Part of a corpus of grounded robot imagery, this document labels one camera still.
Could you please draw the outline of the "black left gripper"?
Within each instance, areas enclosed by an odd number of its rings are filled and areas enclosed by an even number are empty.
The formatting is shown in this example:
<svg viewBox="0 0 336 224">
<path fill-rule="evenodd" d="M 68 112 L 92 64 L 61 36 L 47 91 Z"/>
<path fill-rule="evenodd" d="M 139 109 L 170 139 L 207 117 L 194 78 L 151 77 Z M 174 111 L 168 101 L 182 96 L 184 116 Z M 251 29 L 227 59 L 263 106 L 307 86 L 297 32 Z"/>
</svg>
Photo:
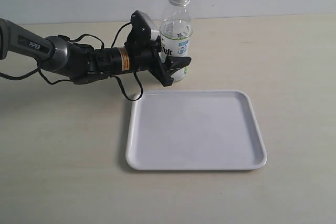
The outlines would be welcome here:
<svg viewBox="0 0 336 224">
<path fill-rule="evenodd" d="M 166 56 L 161 58 L 161 37 L 156 40 L 142 40 L 128 36 L 124 46 L 130 55 L 131 69 L 148 71 L 164 87 L 173 84 L 173 77 L 184 77 L 185 68 L 191 63 L 191 57 Z"/>
</svg>

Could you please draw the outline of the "left grey black robot arm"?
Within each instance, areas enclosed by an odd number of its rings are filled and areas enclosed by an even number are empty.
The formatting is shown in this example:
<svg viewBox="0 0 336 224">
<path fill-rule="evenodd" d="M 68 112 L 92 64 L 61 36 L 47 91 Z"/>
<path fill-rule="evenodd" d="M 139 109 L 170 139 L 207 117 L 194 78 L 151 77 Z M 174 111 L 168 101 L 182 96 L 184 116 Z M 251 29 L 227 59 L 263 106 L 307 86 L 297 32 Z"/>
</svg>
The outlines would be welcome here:
<svg viewBox="0 0 336 224">
<path fill-rule="evenodd" d="M 188 66 L 191 58 L 169 54 L 161 60 L 161 38 L 157 28 L 141 12 L 133 13 L 128 23 L 132 29 L 122 47 L 106 47 L 101 44 L 95 49 L 76 39 L 64 35 L 40 37 L 31 31 L 1 19 L 1 59 L 9 51 L 36 60 L 37 68 L 26 75 L 13 77 L 1 74 L 8 80 L 22 80 L 32 74 L 48 71 L 64 76 L 65 82 L 90 84 L 107 78 L 118 78 L 122 74 L 136 75 L 140 71 L 151 73 L 164 87 L 173 84 L 173 74 Z"/>
</svg>

